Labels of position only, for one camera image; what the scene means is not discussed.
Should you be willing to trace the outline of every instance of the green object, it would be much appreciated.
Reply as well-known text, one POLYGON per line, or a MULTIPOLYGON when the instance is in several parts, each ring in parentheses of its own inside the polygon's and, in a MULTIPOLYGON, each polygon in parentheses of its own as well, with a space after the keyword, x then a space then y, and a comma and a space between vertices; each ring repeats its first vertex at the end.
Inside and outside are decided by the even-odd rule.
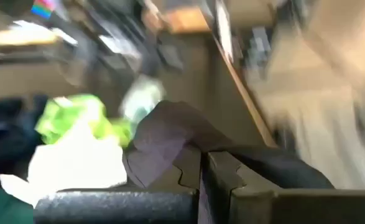
POLYGON ((77 122, 88 123, 97 139, 110 135, 126 146, 131 139, 128 121, 115 120, 112 123, 105 116, 104 104, 93 95, 75 95, 59 97, 47 102, 44 113, 36 125, 46 144, 55 144, 77 122))
POLYGON ((0 188, 0 223, 34 224, 33 206, 7 194, 0 188))

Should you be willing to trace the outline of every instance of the green plastic bag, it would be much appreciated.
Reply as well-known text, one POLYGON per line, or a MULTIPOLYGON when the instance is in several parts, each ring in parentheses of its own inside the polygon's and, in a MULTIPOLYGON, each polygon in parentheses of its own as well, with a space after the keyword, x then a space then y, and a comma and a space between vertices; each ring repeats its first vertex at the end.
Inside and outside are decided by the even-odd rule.
POLYGON ((45 144, 55 144, 77 122, 88 123, 97 139, 116 136, 121 146, 126 146, 131 139, 129 122, 110 122, 105 117, 104 104, 93 95, 58 97, 48 101, 36 131, 42 135, 45 144))

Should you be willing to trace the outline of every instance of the floor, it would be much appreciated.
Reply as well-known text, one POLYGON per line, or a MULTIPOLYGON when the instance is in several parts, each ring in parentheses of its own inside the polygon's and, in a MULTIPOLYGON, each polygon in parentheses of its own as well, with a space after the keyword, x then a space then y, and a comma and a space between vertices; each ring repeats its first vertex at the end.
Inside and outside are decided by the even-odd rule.
POLYGON ((268 79, 248 83, 266 120, 337 188, 365 189, 365 1, 319 0, 304 29, 276 32, 268 79))

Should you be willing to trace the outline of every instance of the dark clothing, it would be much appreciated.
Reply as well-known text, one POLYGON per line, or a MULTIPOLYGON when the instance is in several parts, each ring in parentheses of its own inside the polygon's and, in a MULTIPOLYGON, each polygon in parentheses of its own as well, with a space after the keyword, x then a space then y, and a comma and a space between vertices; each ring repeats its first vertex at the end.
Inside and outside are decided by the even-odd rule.
POLYGON ((46 96, 34 98, 34 108, 23 110, 22 98, 0 100, 0 174, 14 170, 18 161, 33 155, 41 143, 34 128, 47 103, 46 96))
POLYGON ((237 146, 197 110, 186 103, 168 101, 160 102, 138 125, 131 151, 124 155, 128 176, 135 184, 148 187, 172 165, 186 144, 203 153, 228 151, 283 188, 334 188, 321 172, 295 155, 268 147, 237 146))

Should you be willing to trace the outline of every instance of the white cloth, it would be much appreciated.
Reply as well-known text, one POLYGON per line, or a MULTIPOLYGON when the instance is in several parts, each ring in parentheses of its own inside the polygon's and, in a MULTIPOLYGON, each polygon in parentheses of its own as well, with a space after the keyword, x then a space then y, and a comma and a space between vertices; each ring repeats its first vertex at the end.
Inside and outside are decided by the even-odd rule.
POLYGON ((116 137, 95 139, 90 127, 76 124, 56 144, 38 146, 29 164, 28 183, 0 175, 3 189, 35 206, 40 198, 64 189, 103 189, 127 182, 116 137))

